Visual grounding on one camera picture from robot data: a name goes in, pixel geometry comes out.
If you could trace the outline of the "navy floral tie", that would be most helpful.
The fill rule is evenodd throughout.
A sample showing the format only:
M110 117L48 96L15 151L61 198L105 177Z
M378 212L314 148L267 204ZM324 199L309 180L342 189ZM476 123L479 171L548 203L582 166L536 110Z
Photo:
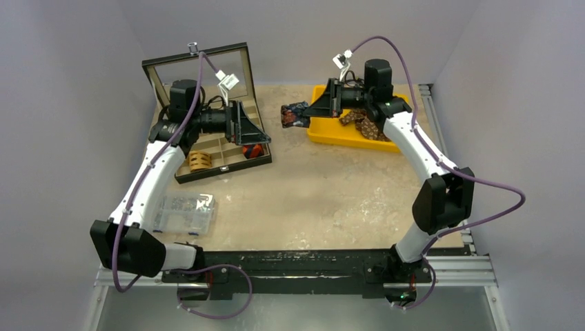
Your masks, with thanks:
M304 116L304 110L308 106L306 101L282 105L280 109L282 128L309 128L310 117Z

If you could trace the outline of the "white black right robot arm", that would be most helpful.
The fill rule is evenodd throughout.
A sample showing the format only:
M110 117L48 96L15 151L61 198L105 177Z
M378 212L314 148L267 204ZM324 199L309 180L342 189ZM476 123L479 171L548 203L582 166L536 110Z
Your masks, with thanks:
M387 263L389 275L403 281L414 272L414 262L422 259L432 238L469 218L475 175L470 168L462 168L461 175L451 173L458 167L418 128L412 108L394 94L392 75L387 60L370 59L361 84L346 86L341 79L330 78L324 93L301 115L333 118L343 110L363 110L410 162L422 183L412 206L414 223L393 246L396 257Z

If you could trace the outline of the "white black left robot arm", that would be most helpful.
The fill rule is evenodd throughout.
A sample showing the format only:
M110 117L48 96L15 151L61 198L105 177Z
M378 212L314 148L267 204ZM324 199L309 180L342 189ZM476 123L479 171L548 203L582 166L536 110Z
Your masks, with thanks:
M197 258L199 248L162 243L152 235L168 184L201 134L223 134L237 146L266 144L271 138L250 119L242 101L225 100L222 108L206 105L194 79L174 81L169 93L170 102L164 106L168 118L152 127L127 193L105 221L93 222L90 238L102 266L114 272L153 277L179 269L187 281L196 282L206 272L206 264Z

